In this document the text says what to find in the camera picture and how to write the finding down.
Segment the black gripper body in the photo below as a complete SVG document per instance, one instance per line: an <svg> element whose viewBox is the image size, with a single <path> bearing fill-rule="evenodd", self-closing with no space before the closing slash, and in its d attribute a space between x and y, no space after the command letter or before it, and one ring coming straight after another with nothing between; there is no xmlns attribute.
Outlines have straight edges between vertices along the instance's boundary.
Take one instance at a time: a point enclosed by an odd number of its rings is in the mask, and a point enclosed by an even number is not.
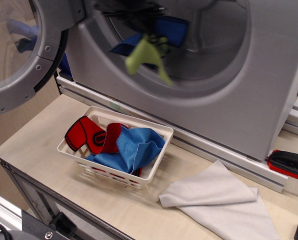
<svg viewBox="0 0 298 240"><path fill-rule="evenodd" d="M165 8L155 0L95 0L93 6L108 18L116 18L131 29L152 34Z"/></svg>

